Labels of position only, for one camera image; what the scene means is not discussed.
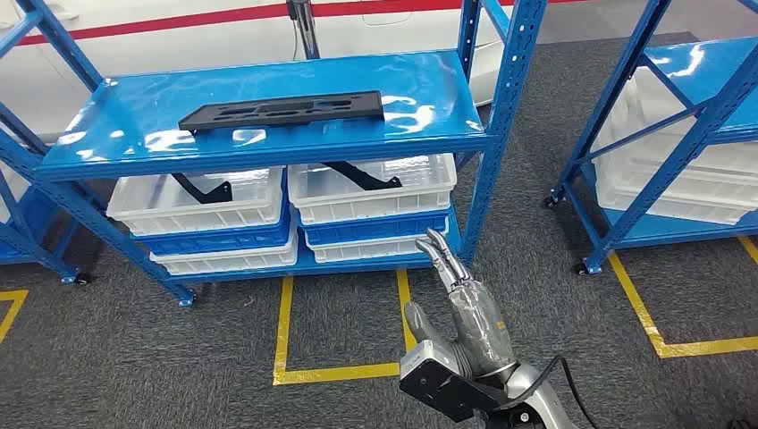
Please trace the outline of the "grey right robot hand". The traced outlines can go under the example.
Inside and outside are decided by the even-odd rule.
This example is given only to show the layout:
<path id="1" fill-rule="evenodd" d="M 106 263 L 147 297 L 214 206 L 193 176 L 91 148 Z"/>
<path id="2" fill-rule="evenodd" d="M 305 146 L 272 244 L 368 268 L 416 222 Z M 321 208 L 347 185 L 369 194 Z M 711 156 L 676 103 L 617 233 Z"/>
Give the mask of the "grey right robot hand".
<path id="1" fill-rule="evenodd" d="M 507 382 L 517 368 L 509 332 L 501 310 L 490 291 L 451 252 L 446 239 L 428 229 L 416 247 L 424 252 L 439 274 L 447 292 L 457 338 L 449 340 L 429 322 L 414 301 L 403 307 L 403 315 L 416 341 L 430 340 L 452 352 L 462 376 L 479 380 L 495 377 Z"/>

